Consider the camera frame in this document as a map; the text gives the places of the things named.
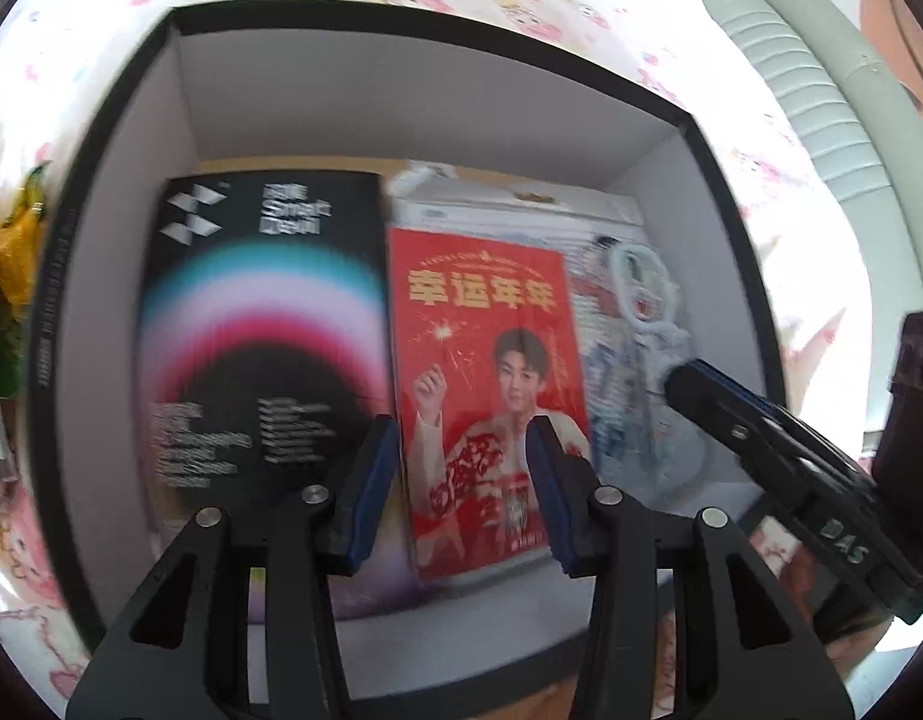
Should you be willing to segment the white phone case package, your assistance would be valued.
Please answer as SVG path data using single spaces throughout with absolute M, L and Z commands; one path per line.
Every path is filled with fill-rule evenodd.
M 559 252 L 564 257 L 574 323 L 571 266 L 580 250 L 598 236 L 651 245 L 639 205 L 626 195 L 543 182 L 478 184 L 462 181 L 452 169 L 434 164 L 408 167 L 391 177 L 386 190 L 401 226 Z

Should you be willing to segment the clear cartoon phone case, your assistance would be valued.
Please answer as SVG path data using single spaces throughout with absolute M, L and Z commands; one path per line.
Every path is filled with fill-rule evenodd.
M 663 395 L 691 351 L 678 286 L 650 245 L 598 236 L 571 266 L 571 288 L 597 473 L 645 504 L 673 504 L 709 465 Z

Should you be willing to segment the black screen protector box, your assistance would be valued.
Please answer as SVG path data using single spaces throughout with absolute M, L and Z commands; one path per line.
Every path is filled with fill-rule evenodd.
M 169 539 L 194 512 L 320 483 L 393 408 L 379 177 L 170 179 L 134 337 L 139 470 Z

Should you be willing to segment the red envelope packet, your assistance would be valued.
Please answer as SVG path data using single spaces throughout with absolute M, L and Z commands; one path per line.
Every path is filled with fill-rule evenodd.
M 404 489 L 414 564 L 432 582 L 544 550 L 526 427 L 592 455 L 559 252 L 395 227 L 388 234 Z

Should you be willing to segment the grey padded headboard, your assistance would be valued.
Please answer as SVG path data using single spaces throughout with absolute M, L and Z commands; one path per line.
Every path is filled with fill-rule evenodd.
M 768 288 L 787 403 L 850 455 L 885 426 L 905 316 L 923 309 L 904 210 L 923 128 L 829 0 L 694 0 L 714 49 L 693 109 Z

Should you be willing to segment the green snack packet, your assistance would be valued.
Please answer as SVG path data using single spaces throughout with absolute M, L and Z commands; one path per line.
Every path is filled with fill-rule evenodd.
M 22 385 L 24 323 L 11 310 L 0 310 L 0 398 L 15 400 Z

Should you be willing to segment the yellow snack wrapper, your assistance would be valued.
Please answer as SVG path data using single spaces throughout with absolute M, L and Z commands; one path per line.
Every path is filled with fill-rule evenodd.
M 25 176 L 0 223 L 0 294 L 14 320 L 24 319 L 34 297 L 46 224 L 46 169 L 48 163 L 37 164 Z

